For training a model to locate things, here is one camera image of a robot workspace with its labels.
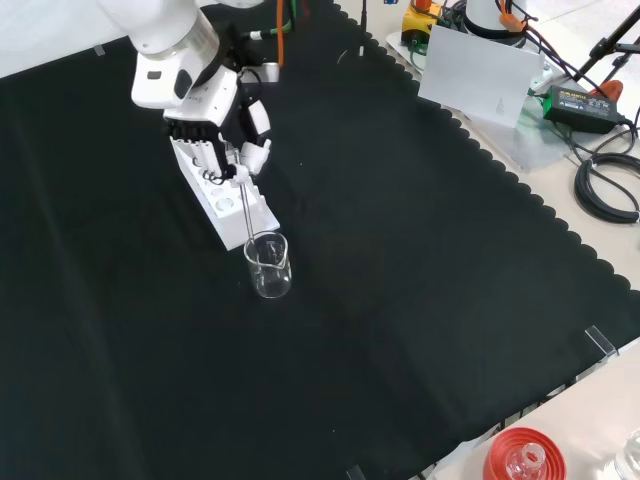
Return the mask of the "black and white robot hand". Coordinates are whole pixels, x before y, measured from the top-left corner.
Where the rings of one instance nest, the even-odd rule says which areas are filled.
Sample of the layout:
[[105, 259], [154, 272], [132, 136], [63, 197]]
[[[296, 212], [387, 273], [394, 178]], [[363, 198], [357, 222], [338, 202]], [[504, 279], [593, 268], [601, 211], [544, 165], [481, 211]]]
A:
[[161, 110], [165, 132], [178, 157], [218, 185], [235, 185], [259, 175], [271, 153], [271, 123], [256, 93], [243, 89], [242, 77], [262, 80], [253, 69], [224, 65], [198, 85], [192, 78], [203, 63], [192, 52], [164, 59], [137, 56], [131, 97], [142, 108]]

